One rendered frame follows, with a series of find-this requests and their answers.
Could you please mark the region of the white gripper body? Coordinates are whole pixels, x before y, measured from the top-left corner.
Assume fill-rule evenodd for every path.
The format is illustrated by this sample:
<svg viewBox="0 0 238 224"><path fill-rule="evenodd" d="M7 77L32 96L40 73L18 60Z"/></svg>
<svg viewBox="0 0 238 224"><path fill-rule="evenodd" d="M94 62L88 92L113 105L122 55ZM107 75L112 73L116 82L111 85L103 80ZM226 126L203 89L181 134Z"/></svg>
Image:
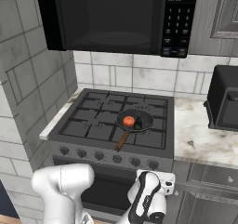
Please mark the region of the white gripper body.
<svg viewBox="0 0 238 224"><path fill-rule="evenodd" d="M159 172L159 171L152 171L152 170L143 170L138 169L137 170L137 178L142 172L151 172L154 173L159 179L165 181L165 182L175 182L176 176L173 173L166 173L166 172Z"/></svg>

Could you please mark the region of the black gas hob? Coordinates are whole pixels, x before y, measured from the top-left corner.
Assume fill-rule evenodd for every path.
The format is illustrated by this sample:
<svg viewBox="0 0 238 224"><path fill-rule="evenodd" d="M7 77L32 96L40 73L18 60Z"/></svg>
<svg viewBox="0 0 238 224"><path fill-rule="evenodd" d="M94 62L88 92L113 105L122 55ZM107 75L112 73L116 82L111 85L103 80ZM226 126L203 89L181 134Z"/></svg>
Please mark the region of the black gas hob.
<svg viewBox="0 0 238 224"><path fill-rule="evenodd" d="M48 135L52 154L70 155L86 152L117 152L115 146L124 134L116 123L119 112L141 109L153 117L153 125L142 133L128 136L119 152L143 155L173 155L174 99L147 94L85 89Z"/></svg>

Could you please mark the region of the grey drawer front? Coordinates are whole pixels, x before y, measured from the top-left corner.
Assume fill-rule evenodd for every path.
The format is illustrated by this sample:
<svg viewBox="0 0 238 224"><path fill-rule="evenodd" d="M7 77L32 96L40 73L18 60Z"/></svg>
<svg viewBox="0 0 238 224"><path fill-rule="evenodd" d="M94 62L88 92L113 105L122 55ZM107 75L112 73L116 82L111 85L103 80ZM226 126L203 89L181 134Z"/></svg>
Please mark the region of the grey drawer front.
<svg viewBox="0 0 238 224"><path fill-rule="evenodd" d="M238 191L238 170L226 167L190 164L188 180Z"/></svg>

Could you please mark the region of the black toaster oven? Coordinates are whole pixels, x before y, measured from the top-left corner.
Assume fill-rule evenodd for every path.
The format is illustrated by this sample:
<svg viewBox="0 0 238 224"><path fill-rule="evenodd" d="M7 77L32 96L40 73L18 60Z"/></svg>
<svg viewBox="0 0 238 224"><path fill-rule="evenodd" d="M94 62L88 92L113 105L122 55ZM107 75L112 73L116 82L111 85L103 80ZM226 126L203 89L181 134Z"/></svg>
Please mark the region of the black toaster oven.
<svg viewBox="0 0 238 224"><path fill-rule="evenodd" d="M204 107L210 129L238 132L238 66L215 66Z"/></svg>

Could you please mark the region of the orange squash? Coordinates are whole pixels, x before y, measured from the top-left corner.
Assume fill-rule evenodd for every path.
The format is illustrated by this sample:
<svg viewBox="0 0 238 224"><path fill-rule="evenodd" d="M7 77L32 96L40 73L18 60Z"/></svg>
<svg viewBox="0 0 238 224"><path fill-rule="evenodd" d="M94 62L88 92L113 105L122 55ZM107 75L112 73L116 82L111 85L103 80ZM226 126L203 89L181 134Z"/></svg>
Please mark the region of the orange squash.
<svg viewBox="0 0 238 224"><path fill-rule="evenodd" d="M123 124L125 126L133 126L135 123L135 118L132 117L132 116L126 116L124 119L123 119Z"/></svg>

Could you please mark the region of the black microwave oven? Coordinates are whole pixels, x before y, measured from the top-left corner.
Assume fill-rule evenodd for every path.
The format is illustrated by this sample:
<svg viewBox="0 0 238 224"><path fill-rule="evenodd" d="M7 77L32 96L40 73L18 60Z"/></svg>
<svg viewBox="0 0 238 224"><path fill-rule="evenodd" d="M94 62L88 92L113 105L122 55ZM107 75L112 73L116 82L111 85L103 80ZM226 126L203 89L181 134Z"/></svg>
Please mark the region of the black microwave oven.
<svg viewBox="0 0 238 224"><path fill-rule="evenodd" d="M50 50L185 58L196 0L38 0Z"/></svg>

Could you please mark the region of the black oven door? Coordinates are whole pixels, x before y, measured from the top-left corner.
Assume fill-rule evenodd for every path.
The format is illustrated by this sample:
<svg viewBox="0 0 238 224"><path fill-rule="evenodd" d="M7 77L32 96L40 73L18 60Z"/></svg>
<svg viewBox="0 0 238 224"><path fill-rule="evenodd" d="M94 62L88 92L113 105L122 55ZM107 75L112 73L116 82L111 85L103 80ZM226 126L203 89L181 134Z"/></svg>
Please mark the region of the black oven door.
<svg viewBox="0 0 238 224"><path fill-rule="evenodd" d="M95 152L87 152L86 157L80 158L76 155L53 155L55 165L67 164L89 164L95 172L95 181L93 185L83 193L82 201L86 208L121 216L129 207L127 192L134 184L137 177L137 170L151 170L149 161L159 163L157 169L153 171L172 173L173 155L167 157L162 155L143 155L126 152L102 152L104 158L98 161L95 158ZM112 158L114 155L120 155L122 162L115 163ZM140 165L135 167L130 163L132 158L139 158ZM165 187L165 194L171 195L174 190L175 182L165 182L161 180Z"/></svg>

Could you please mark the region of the grey wall cupboard door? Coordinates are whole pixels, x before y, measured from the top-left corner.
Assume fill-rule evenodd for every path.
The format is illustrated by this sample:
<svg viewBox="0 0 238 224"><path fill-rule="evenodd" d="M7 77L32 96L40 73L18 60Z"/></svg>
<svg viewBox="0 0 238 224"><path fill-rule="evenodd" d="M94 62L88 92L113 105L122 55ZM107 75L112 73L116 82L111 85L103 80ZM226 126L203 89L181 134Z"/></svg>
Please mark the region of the grey wall cupboard door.
<svg viewBox="0 0 238 224"><path fill-rule="evenodd" d="M238 57L238 0L196 0L189 53Z"/></svg>

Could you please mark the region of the grey base cupboard door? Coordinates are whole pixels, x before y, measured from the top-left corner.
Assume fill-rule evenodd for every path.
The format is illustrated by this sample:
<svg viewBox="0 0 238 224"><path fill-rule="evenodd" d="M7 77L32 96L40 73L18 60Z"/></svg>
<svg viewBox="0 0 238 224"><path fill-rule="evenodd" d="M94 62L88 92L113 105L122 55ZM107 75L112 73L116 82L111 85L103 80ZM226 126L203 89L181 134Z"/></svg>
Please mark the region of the grey base cupboard door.
<svg viewBox="0 0 238 224"><path fill-rule="evenodd" d="M184 191L176 224L238 224L238 200Z"/></svg>

